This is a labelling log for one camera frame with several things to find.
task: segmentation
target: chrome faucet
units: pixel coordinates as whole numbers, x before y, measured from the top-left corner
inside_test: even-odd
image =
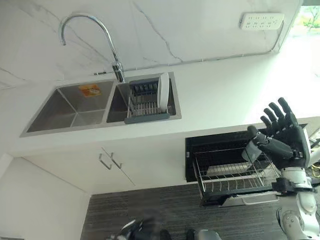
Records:
[[[59,31],[58,31],[59,38],[60,38],[60,41],[61,41],[62,45],[64,45],[64,46],[66,45],[66,40],[65,40],[65,27],[66,27],[66,24],[67,24],[67,22],[69,20],[71,20],[73,18],[76,18],[76,17],[84,17],[84,18],[91,19],[92,21],[97,23],[102,28],[104,34],[106,35],[108,43],[109,43],[109,45],[111,47],[111,50],[112,50],[112,53],[113,53],[113,57],[115,59],[115,62],[112,64],[112,68],[113,68],[113,71],[115,73],[116,79],[118,79],[118,81],[120,83],[125,83],[125,76],[124,76],[124,73],[123,73],[122,64],[119,61],[115,46],[114,46],[114,44],[112,42],[112,39],[111,39],[111,36],[110,36],[110,33],[109,33],[108,29],[106,28],[106,26],[102,23],[102,21],[100,21],[95,16],[91,16],[91,15],[87,15],[87,14],[83,14],[83,13],[73,13],[73,14],[67,16],[65,19],[63,19],[60,22]]]

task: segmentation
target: wall socket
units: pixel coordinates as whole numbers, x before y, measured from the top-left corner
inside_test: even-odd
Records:
[[[283,13],[278,12],[245,13],[240,28],[250,31],[277,30],[284,17]]]

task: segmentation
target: shoe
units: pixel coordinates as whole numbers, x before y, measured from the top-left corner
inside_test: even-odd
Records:
[[[195,232],[196,230],[194,229],[188,229],[188,231],[186,231],[185,240],[195,240]]]
[[[162,229],[162,230],[159,232],[159,239],[160,239],[160,240],[172,240],[170,233],[169,233],[168,230],[166,230],[166,229]]]

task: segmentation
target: cabinet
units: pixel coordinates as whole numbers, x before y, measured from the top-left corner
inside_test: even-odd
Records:
[[[87,193],[102,194],[185,184],[184,145],[184,138],[148,137],[25,158]]]
[[[112,164],[101,148],[29,156],[27,159],[90,194],[133,189],[133,184],[114,164],[109,170],[99,161],[100,154],[104,163]]]

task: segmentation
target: double sink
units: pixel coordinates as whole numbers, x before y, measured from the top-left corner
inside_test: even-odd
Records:
[[[160,74],[127,78],[127,83],[104,80],[54,89],[31,119],[22,137],[124,125],[131,94],[130,81],[154,80]],[[181,118],[173,72],[169,73],[170,119]]]

